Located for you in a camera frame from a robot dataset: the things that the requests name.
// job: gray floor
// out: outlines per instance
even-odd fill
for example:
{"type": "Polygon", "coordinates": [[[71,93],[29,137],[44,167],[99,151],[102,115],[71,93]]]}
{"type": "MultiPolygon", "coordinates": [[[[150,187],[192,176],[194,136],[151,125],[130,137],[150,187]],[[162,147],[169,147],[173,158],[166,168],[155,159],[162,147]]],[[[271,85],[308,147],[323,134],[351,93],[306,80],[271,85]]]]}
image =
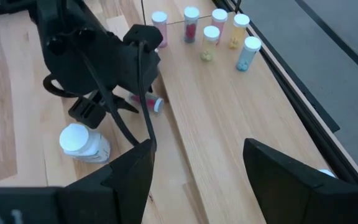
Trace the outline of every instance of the gray floor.
{"type": "MultiPolygon", "coordinates": [[[[307,0],[358,53],[358,1],[307,0]]],[[[294,0],[243,0],[241,8],[340,126],[358,164],[358,66],[294,0]]]]}

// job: yellow pill bottle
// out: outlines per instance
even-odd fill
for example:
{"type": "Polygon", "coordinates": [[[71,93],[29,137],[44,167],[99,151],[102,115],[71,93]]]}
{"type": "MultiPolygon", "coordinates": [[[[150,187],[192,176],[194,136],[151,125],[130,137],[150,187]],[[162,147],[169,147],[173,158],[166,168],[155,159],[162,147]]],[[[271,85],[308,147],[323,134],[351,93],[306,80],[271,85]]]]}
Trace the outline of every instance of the yellow pill bottle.
{"type": "Polygon", "coordinates": [[[247,35],[247,26],[249,24],[249,17],[244,14],[237,14],[234,16],[234,28],[229,39],[229,48],[236,49],[241,47],[247,35]]]}
{"type": "Polygon", "coordinates": [[[201,46],[201,59],[203,61],[212,61],[216,50],[216,43],[219,40],[219,34],[220,31],[215,26],[207,26],[204,28],[204,39],[201,46]]]}

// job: pill bottle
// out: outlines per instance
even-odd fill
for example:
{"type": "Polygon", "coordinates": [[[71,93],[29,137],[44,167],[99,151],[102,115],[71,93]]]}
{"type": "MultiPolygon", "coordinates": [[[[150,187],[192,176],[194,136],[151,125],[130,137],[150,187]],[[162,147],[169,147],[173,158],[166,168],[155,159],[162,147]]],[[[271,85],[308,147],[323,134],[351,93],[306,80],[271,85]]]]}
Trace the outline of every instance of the pill bottle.
{"type": "Polygon", "coordinates": [[[211,25],[217,27],[220,31],[220,36],[219,36],[216,44],[218,44],[221,39],[221,36],[223,33],[223,26],[226,21],[227,21],[227,12],[225,10],[215,9],[214,11],[212,11],[212,24],[211,25]]]}
{"type": "Polygon", "coordinates": [[[185,8],[185,42],[193,43],[196,39],[197,22],[200,11],[196,7],[185,8]]]}
{"type": "Polygon", "coordinates": [[[219,29],[215,26],[208,26],[204,28],[203,45],[201,46],[201,59],[209,62],[213,59],[216,43],[219,39],[219,29]]]}
{"type": "Polygon", "coordinates": [[[107,162],[110,157],[106,138],[82,124],[69,124],[60,133],[59,143],[66,155],[84,162],[107,162]]]}
{"type": "Polygon", "coordinates": [[[259,38],[247,37],[244,41],[244,47],[237,62],[237,70],[241,72],[247,71],[251,65],[252,60],[254,59],[255,54],[260,50],[261,47],[262,43],[259,38]]]}
{"type": "Polygon", "coordinates": [[[159,48],[164,48],[168,44],[167,36],[167,14],[162,11],[156,11],[152,14],[153,25],[157,27],[162,34],[162,42],[159,45],[159,48]]]}
{"type": "Polygon", "coordinates": [[[236,49],[246,38],[247,26],[249,24],[249,17],[244,14],[237,14],[234,16],[233,31],[229,39],[229,48],[236,49]]]}
{"type": "MultiPolygon", "coordinates": [[[[161,97],[154,95],[153,93],[149,93],[149,92],[146,93],[145,97],[146,97],[147,109],[154,113],[158,113],[158,114],[161,113],[163,106],[164,106],[164,100],[161,97]]],[[[133,93],[129,94],[129,101],[131,103],[141,105],[140,97],[133,93]]]]}

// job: white pill bottle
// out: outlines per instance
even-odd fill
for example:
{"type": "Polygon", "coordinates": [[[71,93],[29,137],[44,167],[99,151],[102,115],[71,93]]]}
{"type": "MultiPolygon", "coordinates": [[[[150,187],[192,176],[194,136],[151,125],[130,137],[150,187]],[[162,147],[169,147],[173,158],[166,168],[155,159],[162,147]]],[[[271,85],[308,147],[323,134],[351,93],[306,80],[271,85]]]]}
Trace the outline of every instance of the white pill bottle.
{"type": "Polygon", "coordinates": [[[102,163],[110,157],[110,143],[99,132],[71,123],[60,133],[64,153],[84,162],[102,163]]]}

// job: table surface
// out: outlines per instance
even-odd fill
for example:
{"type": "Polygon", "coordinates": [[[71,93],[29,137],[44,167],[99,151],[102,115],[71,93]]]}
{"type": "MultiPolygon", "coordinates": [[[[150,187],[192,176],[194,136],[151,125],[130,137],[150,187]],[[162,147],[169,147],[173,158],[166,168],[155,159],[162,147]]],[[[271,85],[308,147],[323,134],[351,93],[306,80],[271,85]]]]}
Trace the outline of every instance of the table surface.
{"type": "Polygon", "coordinates": [[[183,41],[183,22],[170,24],[160,71],[209,222],[263,223],[242,159],[245,138],[311,167],[328,166],[262,56],[247,72],[236,70],[241,48],[228,48],[233,17],[211,62],[200,59],[210,17],[198,21],[192,44],[183,41]]]}
{"type": "MultiPolygon", "coordinates": [[[[147,21],[152,11],[164,10],[169,14],[168,21],[180,22],[187,2],[145,0],[147,21]]],[[[120,37],[132,24],[142,23],[138,0],[86,3],[101,23],[120,37]]],[[[210,0],[192,1],[192,5],[200,8],[202,16],[214,8],[210,0]]],[[[210,19],[200,21],[202,27],[210,19]]],[[[152,117],[158,153],[144,223],[207,223],[207,219],[224,223],[227,215],[233,215],[227,223],[235,223],[232,220],[244,217],[238,214],[244,212],[240,211],[244,206],[255,212],[245,220],[261,222],[242,160],[235,158],[244,138],[255,137],[313,167],[326,164],[259,55],[248,75],[239,75],[233,64],[238,52],[229,52],[222,44],[222,62],[202,64],[196,47],[200,36],[191,47],[181,41],[183,24],[168,28],[169,47],[161,51],[163,80],[158,79],[154,88],[160,95],[168,94],[171,103],[160,116],[152,117]],[[195,161],[202,166],[195,166],[195,161]],[[210,183],[216,181],[214,188],[210,183]],[[231,210],[229,200],[240,198],[246,201],[231,210]]],[[[73,122],[67,111],[74,100],[47,93],[42,80],[48,74],[37,29],[28,13],[0,16],[0,186],[68,185],[102,166],[85,164],[62,153],[58,135],[73,122]]],[[[114,91],[127,95],[120,89],[114,91]]],[[[138,140],[147,138],[141,114],[120,114],[138,140]]],[[[110,117],[98,130],[112,144],[111,160],[131,148],[110,117]]]]}

